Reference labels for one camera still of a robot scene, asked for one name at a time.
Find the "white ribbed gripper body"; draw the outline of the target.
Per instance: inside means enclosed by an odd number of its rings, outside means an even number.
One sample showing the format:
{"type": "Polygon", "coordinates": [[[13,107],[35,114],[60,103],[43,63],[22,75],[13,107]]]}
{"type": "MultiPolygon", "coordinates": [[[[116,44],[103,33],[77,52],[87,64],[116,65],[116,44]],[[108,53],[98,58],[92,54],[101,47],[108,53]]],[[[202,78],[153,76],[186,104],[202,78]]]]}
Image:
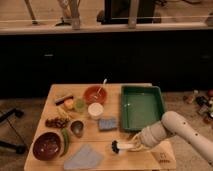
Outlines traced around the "white ribbed gripper body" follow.
{"type": "Polygon", "coordinates": [[[173,133],[166,129],[160,121],[145,127],[139,133],[141,143],[149,148],[157,146],[172,136],[173,133]]]}

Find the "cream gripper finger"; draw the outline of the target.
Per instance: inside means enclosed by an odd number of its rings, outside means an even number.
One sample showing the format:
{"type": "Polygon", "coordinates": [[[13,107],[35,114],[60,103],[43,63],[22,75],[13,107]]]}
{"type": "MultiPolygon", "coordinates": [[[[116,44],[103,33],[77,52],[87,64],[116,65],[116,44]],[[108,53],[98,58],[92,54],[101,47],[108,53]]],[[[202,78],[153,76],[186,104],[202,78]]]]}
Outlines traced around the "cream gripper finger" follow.
{"type": "Polygon", "coordinates": [[[140,133],[135,134],[135,135],[132,137],[131,142],[134,142],[134,143],[136,143],[136,142],[141,142],[141,140],[140,140],[140,133]]]}
{"type": "Polygon", "coordinates": [[[147,147],[143,144],[137,144],[136,146],[131,148],[129,151],[138,152],[138,151],[144,151],[144,150],[148,150],[148,149],[149,149],[149,147],[147,147]]]}

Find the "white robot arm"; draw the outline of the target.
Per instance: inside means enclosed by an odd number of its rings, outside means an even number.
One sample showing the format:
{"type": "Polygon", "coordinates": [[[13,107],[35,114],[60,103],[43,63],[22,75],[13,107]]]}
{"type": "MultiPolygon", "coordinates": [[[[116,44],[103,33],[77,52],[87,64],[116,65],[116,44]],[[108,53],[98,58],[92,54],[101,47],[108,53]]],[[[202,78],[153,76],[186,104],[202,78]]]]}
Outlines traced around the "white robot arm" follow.
{"type": "Polygon", "coordinates": [[[133,137],[133,149],[151,149],[173,136],[188,142],[213,167],[213,142],[194,130],[182,115],[174,111],[167,111],[160,121],[137,133],[133,137]]]}

